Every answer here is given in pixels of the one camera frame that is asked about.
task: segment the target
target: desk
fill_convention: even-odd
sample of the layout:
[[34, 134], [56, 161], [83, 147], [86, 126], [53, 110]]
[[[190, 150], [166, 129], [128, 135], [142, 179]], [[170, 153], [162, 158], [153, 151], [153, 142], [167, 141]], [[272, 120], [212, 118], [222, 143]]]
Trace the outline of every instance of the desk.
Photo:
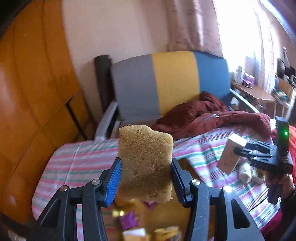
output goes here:
[[257, 103], [267, 102], [274, 104], [274, 116], [276, 114], [276, 99], [257, 85], [254, 85], [253, 88], [248, 88], [244, 85], [237, 85], [234, 81], [231, 81], [231, 87], [237, 89], [242, 93], [246, 94], [248, 97], [255, 100]]

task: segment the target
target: armrest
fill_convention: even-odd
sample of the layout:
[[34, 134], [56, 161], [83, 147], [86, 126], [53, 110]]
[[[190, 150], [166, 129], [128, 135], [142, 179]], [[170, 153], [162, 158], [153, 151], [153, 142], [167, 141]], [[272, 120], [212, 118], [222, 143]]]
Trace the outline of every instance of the armrest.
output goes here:
[[96, 141], [106, 139], [107, 130], [114, 117], [117, 106], [118, 106], [118, 103], [116, 101], [112, 101], [108, 106], [96, 130], [96, 135], [95, 135]]
[[244, 97], [239, 95], [233, 89], [230, 89], [230, 94], [238, 101], [244, 103], [253, 113], [259, 113], [259, 111], [250, 102], [248, 102]]

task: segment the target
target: silver rivet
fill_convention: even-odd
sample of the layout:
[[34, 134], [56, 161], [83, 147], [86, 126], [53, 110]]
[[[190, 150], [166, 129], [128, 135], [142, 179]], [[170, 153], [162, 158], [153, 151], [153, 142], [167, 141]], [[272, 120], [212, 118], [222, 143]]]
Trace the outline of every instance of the silver rivet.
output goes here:
[[94, 185], [99, 185], [101, 183], [101, 181], [99, 179], [93, 179], [91, 181], [91, 183], [94, 184]]
[[225, 192], [229, 192], [229, 193], [232, 192], [232, 187], [231, 186], [224, 186], [223, 189], [224, 189]]
[[200, 180], [197, 180], [197, 179], [193, 179], [191, 182], [194, 185], [199, 185], [200, 184]]
[[59, 190], [60, 190], [61, 192], [64, 192], [64, 191], [67, 191], [67, 190], [68, 190], [68, 187], [67, 187], [66, 185], [63, 185], [63, 186], [61, 186], [61, 187], [59, 188]]

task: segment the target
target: yellow sponge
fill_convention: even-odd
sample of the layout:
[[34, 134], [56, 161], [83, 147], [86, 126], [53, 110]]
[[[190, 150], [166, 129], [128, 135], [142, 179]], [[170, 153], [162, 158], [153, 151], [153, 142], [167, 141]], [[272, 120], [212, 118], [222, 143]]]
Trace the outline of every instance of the yellow sponge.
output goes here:
[[146, 202], [172, 198], [171, 162], [173, 138], [148, 126], [119, 129], [118, 156], [122, 161], [117, 196]]

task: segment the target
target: white sock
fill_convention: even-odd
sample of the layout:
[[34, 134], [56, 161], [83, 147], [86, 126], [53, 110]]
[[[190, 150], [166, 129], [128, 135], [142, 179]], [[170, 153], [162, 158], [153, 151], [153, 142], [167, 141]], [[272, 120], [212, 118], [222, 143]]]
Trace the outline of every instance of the white sock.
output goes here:
[[239, 179], [248, 184], [251, 181], [252, 173], [251, 173], [251, 166], [249, 163], [244, 162], [239, 167]]

